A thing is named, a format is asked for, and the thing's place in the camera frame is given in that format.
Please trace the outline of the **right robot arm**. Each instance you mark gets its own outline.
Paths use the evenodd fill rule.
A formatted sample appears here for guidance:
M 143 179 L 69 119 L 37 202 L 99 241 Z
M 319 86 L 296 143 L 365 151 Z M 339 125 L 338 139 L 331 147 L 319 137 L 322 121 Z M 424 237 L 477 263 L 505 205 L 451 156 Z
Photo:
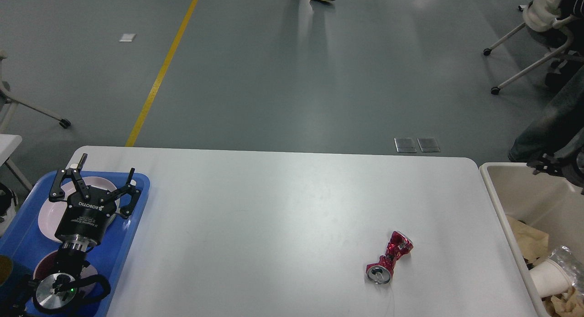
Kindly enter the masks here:
M 527 166 L 534 169 L 534 175 L 546 173 L 553 177 L 565 178 L 569 183 L 579 188 L 584 187 L 583 172 L 584 147 L 580 146 L 563 158 L 542 154 L 532 159 Z

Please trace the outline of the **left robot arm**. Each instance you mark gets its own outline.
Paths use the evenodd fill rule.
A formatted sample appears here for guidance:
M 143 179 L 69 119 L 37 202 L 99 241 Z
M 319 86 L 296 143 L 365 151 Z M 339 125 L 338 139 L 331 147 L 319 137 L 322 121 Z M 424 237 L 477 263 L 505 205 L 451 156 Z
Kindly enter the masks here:
M 104 317 L 144 212 L 146 175 L 46 174 L 1 238 L 3 317 Z

